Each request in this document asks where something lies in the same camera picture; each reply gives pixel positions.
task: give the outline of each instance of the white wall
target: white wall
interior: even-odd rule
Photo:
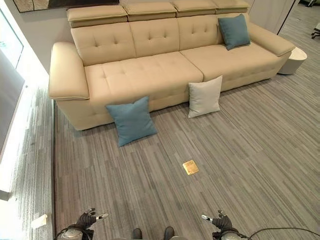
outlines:
[[[251,5],[249,9],[250,20],[273,32],[280,30],[286,20],[292,4],[298,4],[299,0],[245,0]]]

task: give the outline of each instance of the chair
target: chair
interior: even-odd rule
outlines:
[[[313,29],[314,32],[311,33],[312,35],[312,39],[315,39],[315,37],[319,37],[320,36],[320,22],[318,23],[318,25]]]

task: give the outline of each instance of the floor outlet cover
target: floor outlet cover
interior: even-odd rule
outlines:
[[[188,175],[199,172],[196,163],[193,160],[187,161],[183,164],[183,167]]]

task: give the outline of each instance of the shoe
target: shoe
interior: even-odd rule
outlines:
[[[164,240],[170,240],[175,236],[175,230],[172,226],[168,226],[164,231]]]
[[[135,228],[132,231],[132,239],[142,239],[142,231],[140,228]]]

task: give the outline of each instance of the cable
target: cable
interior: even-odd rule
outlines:
[[[91,237],[89,236],[89,234],[88,234],[86,231],[84,231],[84,230],[82,230],[82,229],[79,229],[79,228],[75,228],[75,227],[66,227],[66,228],[62,229],[62,230],[55,236],[55,238],[54,238],[53,240],[58,240],[58,237],[59,237],[61,234],[63,234],[64,231],[68,231],[68,230],[70,230],[70,229],[75,229],[75,230],[81,231],[83,234],[85,234],[85,235],[87,236],[88,240],[92,240]]]
[[[315,234],[315,235],[317,235],[317,236],[320,237],[320,234],[318,234],[318,233],[316,233],[316,232],[314,232],[314,231],[310,231],[309,229],[305,229],[305,228],[300,228],[300,227],[270,227],[270,228],[263,228],[263,229],[260,229],[259,231],[256,231],[256,232],[253,233],[248,239],[249,239],[249,240],[252,240],[251,238],[252,238],[254,235],[256,235],[256,234],[258,234],[258,233],[260,233],[260,232],[262,232],[262,231],[266,231],[266,230],[280,230],[280,229],[303,230],[303,231],[307,231],[307,232],[309,232],[309,233]]]

